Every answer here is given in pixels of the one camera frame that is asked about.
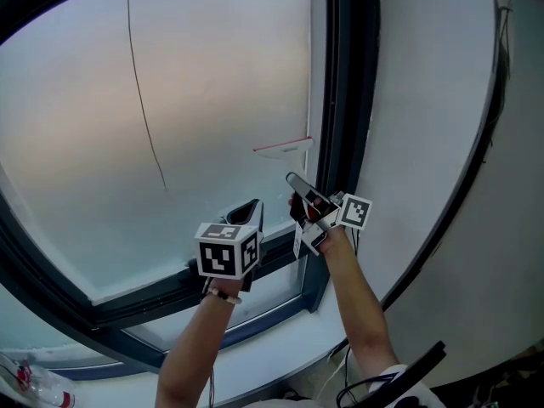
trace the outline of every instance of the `wrist strap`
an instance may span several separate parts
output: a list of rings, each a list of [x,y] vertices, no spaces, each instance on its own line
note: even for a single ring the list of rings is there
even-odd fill
[[[224,301],[227,301],[228,303],[232,303],[234,305],[238,305],[241,303],[241,299],[239,297],[231,297],[225,292],[221,292],[217,287],[208,287],[207,292],[204,296],[207,295],[217,296],[218,298],[221,298]]]

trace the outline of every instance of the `black wire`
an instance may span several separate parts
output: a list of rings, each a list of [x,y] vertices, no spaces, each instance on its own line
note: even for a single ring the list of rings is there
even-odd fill
[[[16,375],[14,375],[10,369],[8,369],[8,367],[6,367],[5,365],[2,365],[0,364],[0,367],[2,367],[7,373],[9,373],[9,375],[15,379],[18,383],[24,383],[25,381],[22,381],[19,377],[17,377]]]
[[[347,386],[344,390],[340,390],[340,392],[337,394],[337,408],[342,408],[340,406],[340,403],[342,402],[342,398],[346,395],[347,392],[352,390],[355,387],[359,387],[360,385],[366,384],[366,383],[376,383],[376,382],[385,382],[390,383],[393,381],[393,378],[396,377],[396,373],[389,373],[388,375],[380,375],[379,377],[370,377],[368,379],[365,379],[363,381],[359,381],[355,384]]]
[[[162,185],[164,190],[167,190],[167,182],[164,179],[164,173],[162,173],[161,163],[155,153],[155,147],[153,146],[153,140],[151,139],[150,126],[147,124],[147,117],[145,116],[144,101],[142,100],[142,92],[139,88],[138,73],[136,72],[136,61],[134,60],[134,48],[133,48],[133,33],[130,27],[130,0],[127,0],[127,14],[128,14],[128,39],[130,42],[130,54],[133,57],[133,68],[134,68],[134,78],[136,78],[136,87],[138,88],[139,103],[142,106],[142,114],[144,115],[145,129],[147,130],[147,137],[150,140],[151,151],[153,152],[153,157],[155,157],[156,165],[159,168],[159,173],[161,173]]]
[[[502,28],[501,28],[501,32],[499,34],[499,46],[502,45],[502,37],[505,35],[506,33],[506,40],[507,40],[507,46],[506,46],[506,57],[505,57],[505,67],[507,69],[507,74],[506,74],[506,79],[510,78],[510,43],[509,43],[509,40],[508,40],[508,16],[511,12],[513,12],[513,10],[507,6],[501,6],[499,8],[499,11],[506,11],[506,14],[504,16],[504,22],[502,23]],[[492,121],[488,122],[487,124],[485,124],[485,127],[484,128],[487,128],[489,126],[492,126],[493,124],[495,124],[495,122],[501,117],[501,112],[502,112],[502,108],[499,110],[499,112],[497,112],[496,114],[496,117],[493,118]]]
[[[215,402],[215,382],[213,379],[213,367],[212,367],[212,372],[210,373],[210,393],[208,395],[208,405],[210,408],[213,408],[214,402]]]
[[[351,351],[351,346],[348,347],[348,351],[346,352],[346,357],[344,359],[344,362],[343,362],[343,371],[344,371],[344,376],[345,376],[345,379],[343,381],[343,387],[346,388],[348,386],[348,355],[349,355],[349,352]]]
[[[357,255],[357,241],[355,240],[355,233],[353,228],[351,229],[351,238],[354,240],[354,252],[355,255]]]

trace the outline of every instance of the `fiducial marker cube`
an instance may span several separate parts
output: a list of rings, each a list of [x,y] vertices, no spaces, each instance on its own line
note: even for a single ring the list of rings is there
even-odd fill
[[[201,224],[195,236],[198,273],[241,280],[260,261],[262,239],[256,226]]]
[[[372,201],[360,196],[345,194],[337,224],[356,230],[364,230],[371,208]]]

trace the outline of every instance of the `hand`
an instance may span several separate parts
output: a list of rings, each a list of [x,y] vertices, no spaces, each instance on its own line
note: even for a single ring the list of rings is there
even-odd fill
[[[291,195],[291,199],[289,200],[289,206],[292,205],[293,196],[294,194]],[[315,198],[314,204],[317,205],[320,202],[321,199],[319,197]],[[315,222],[319,219],[319,214],[311,206],[308,206],[308,215],[309,220],[312,222]],[[348,237],[346,236],[344,227],[342,225],[338,225],[337,227],[331,228],[326,232],[326,238],[320,243],[318,248],[322,253],[325,254],[329,252],[332,248],[334,248],[336,244],[342,241],[348,241]]]
[[[238,293],[244,284],[244,280],[226,280],[225,278],[214,278],[210,287],[216,287],[227,295],[238,298]]]

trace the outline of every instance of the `forearm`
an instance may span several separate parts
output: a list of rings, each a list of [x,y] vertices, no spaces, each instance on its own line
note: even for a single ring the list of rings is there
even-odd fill
[[[227,293],[237,296],[237,291]],[[234,305],[213,295],[202,300],[162,365],[157,407],[197,405],[233,309]]]
[[[366,282],[345,233],[337,229],[324,251],[342,323],[365,377],[398,361],[388,338],[382,307]]]

